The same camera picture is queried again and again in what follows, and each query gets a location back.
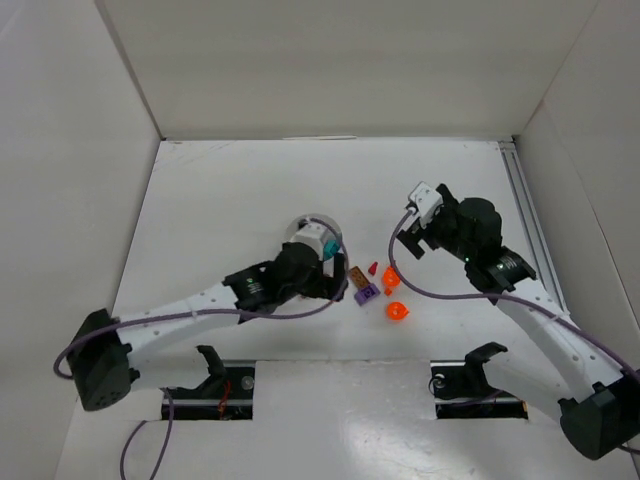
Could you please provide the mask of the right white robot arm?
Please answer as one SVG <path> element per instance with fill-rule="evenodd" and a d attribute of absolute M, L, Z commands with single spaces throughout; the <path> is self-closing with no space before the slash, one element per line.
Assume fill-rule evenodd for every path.
<path fill-rule="evenodd" d="M 502 218 L 483 198 L 459 201 L 444 184 L 419 183 L 390 241 L 415 258 L 442 249 L 463 263 L 474 293 L 514 321 L 560 378 L 546 381 L 489 342 L 466 354 L 453 373 L 434 363 L 437 398 L 467 408 L 505 392 L 557 421 L 583 457 L 598 460 L 627 450 L 639 435 L 639 372 L 581 330 L 546 291 L 535 270 L 504 246 Z"/>

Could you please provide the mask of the teal square lego brick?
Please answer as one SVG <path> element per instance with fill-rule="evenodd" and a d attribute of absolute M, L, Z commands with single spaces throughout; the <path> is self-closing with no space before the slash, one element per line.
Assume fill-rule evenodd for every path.
<path fill-rule="evenodd" d="M 330 239 L 323 247 L 323 260 L 328 261 L 333 258 L 341 249 L 335 239 Z"/>

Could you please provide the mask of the purple butterfly lego brick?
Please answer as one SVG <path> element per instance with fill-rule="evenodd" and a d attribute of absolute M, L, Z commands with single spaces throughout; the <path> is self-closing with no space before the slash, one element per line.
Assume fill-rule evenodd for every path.
<path fill-rule="evenodd" d="M 367 286 L 359 288 L 356 291 L 356 293 L 354 294 L 354 299 L 359 306 L 363 306 L 379 295 L 379 289 L 374 284 L 368 284 Z"/>

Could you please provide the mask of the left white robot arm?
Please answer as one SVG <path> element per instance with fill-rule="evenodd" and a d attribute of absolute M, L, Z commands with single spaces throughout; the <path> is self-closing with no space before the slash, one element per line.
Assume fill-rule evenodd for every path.
<path fill-rule="evenodd" d="M 213 329 L 280 320 L 278 308 L 299 296 L 329 307 L 344 296 L 348 260 L 342 248 L 326 258 L 303 243 L 286 242 L 275 259 L 138 319 L 115 318 L 105 309 L 92 312 L 63 353 L 83 409 L 106 409 L 137 389 L 214 394 L 227 371 L 213 346 L 199 344 L 183 360 L 168 359 L 165 350 Z"/>

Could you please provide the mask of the brown lego plate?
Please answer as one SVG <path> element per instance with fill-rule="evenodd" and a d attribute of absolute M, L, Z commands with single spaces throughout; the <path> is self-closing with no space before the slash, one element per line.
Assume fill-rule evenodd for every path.
<path fill-rule="evenodd" d="M 357 266 L 354 266 L 349 269 L 348 276 L 357 290 L 362 290 L 370 284 L 367 277 L 364 275 L 361 269 Z"/>

